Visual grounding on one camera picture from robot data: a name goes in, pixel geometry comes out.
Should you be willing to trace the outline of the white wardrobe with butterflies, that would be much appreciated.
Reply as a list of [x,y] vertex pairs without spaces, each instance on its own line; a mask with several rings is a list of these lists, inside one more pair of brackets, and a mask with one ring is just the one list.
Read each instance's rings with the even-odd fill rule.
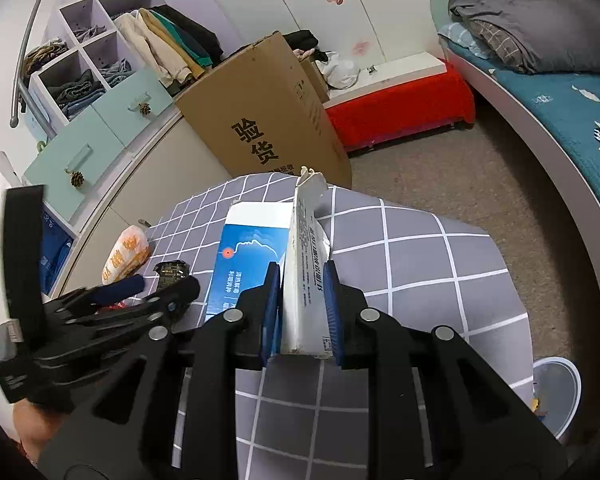
[[306,29],[374,84],[445,72],[429,0],[215,0],[247,44]]

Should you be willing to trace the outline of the folded grey blanket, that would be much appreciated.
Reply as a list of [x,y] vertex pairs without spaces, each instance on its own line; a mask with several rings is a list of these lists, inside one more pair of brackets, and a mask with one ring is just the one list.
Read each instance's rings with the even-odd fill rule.
[[450,0],[449,12],[514,72],[600,74],[600,0]]

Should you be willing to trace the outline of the grey checkered table cloth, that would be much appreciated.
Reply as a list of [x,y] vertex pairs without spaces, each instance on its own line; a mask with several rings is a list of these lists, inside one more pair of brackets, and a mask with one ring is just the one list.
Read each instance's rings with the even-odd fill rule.
[[[516,295],[483,232],[327,185],[315,218],[341,290],[343,356],[260,358],[262,285],[204,320],[221,232],[239,202],[292,203],[298,177],[253,174],[178,204],[150,229],[150,264],[187,263],[199,297],[171,330],[178,479],[543,479],[544,427],[528,409],[521,309],[478,321],[470,304]],[[480,341],[520,330],[493,364]]]

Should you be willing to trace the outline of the red covered bench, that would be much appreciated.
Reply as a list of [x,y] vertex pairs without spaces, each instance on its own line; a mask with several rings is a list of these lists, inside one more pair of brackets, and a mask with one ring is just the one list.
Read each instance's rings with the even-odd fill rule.
[[471,126],[476,106],[465,79],[444,64],[442,74],[359,96],[326,110],[348,152],[446,126]]

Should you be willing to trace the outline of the hanging clothes bundle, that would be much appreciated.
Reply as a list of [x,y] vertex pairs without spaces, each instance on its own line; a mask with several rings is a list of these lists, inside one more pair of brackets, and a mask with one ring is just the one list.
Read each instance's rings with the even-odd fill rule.
[[129,10],[112,20],[171,94],[223,61],[223,49],[215,33],[166,4]]

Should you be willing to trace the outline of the white cubby shelf unit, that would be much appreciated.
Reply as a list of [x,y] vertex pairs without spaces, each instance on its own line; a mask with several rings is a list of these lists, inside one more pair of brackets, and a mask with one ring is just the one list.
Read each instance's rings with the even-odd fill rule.
[[104,89],[91,107],[123,145],[128,146],[168,108],[172,99],[156,74],[117,28],[114,20],[162,0],[59,0],[44,39],[66,48],[36,64],[29,76],[24,120],[35,139],[46,141],[79,115],[50,93],[86,70]]

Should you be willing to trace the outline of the blue white flat box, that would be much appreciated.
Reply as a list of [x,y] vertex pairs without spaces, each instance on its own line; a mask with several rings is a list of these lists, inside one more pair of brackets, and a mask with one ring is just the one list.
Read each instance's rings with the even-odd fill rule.
[[264,283],[268,264],[286,258],[292,203],[239,202],[221,232],[204,320],[236,307],[243,290]]

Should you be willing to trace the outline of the long white medicine box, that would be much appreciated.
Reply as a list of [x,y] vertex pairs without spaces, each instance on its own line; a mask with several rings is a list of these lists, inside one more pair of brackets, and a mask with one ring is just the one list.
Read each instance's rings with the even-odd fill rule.
[[283,276],[281,354],[317,359],[332,356],[323,278],[330,241],[315,218],[327,191],[322,174],[301,169],[294,187]]

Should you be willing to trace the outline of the light blue trash bin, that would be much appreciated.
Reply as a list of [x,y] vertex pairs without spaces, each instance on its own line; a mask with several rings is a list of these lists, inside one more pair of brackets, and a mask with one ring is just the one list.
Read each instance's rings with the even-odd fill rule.
[[576,416],[581,394],[582,379],[573,362],[549,356],[533,363],[532,411],[557,440]]

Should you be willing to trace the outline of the teal quilted bed mattress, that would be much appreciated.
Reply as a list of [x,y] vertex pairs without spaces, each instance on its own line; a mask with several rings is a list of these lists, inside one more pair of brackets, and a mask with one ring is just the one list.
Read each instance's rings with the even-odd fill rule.
[[438,30],[452,52],[505,88],[547,128],[600,202],[600,76],[510,70],[460,23]]

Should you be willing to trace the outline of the mint green drawer cabinet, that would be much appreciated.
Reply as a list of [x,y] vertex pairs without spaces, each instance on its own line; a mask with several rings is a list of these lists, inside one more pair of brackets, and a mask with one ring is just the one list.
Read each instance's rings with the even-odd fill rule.
[[118,155],[171,103],[154,72],[142,68],[61,127],[24,176],[45,185],[46,202],[70,220]]

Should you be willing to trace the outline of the large brown cardboard box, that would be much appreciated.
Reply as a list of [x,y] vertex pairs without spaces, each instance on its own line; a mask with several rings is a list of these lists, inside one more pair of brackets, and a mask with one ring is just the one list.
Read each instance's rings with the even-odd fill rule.
[[352,185],[349,157],[325,107],[280,32],[244,47],[175,101],[189,125],[233,177],[298,176]]

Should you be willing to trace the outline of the blue bag under shelf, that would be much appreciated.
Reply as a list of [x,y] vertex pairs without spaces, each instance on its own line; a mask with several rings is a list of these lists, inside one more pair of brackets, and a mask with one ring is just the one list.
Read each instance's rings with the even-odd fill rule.
[[42,214],[42,227],[40,285],[42,293],[48,296],[68,258],[73,238],[46,210]]

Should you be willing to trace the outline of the orange white snack bag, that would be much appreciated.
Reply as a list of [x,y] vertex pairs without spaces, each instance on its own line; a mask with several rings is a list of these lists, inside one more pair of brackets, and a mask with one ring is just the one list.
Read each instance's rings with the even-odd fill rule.
[[118,237],[102,268],[102,284],[111,285],[127,278],[149,258],[151,249],[145,232],[129,226]]

